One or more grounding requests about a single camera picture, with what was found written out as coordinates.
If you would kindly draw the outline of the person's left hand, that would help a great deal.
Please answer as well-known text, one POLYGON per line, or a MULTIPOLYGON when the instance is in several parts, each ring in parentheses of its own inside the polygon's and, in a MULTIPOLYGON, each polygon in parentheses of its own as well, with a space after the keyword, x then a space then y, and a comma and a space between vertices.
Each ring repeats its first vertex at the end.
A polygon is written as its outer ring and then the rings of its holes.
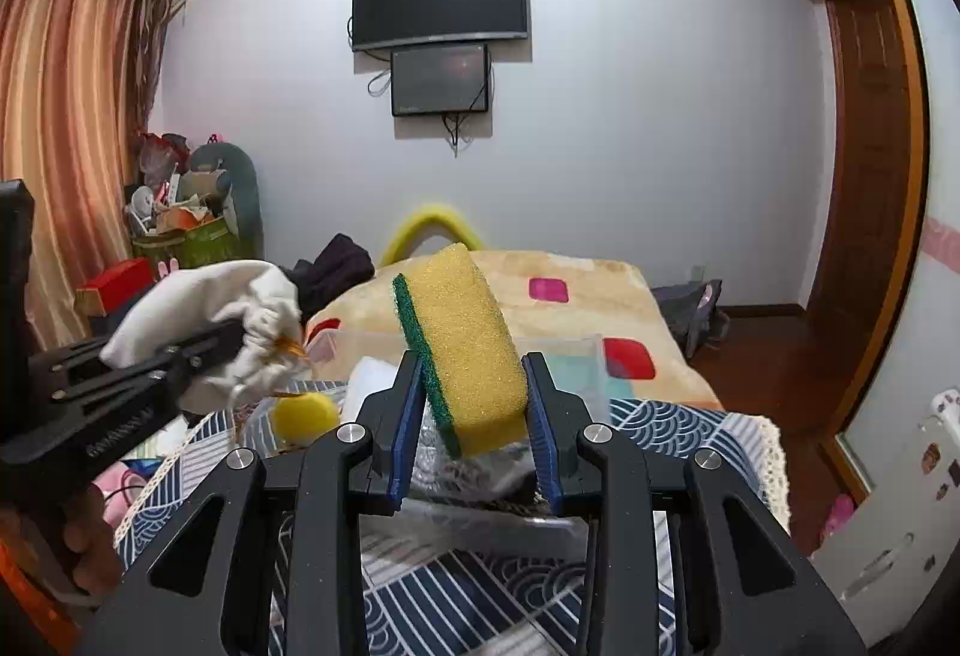
POLYGON ((112 544, 112 529, 104 519, 104 497, 91 484, 72 498, 65 510, 64 542, 75 555, 71 580, 91 596, 106 596, 122 578, 121 557, 112 544))

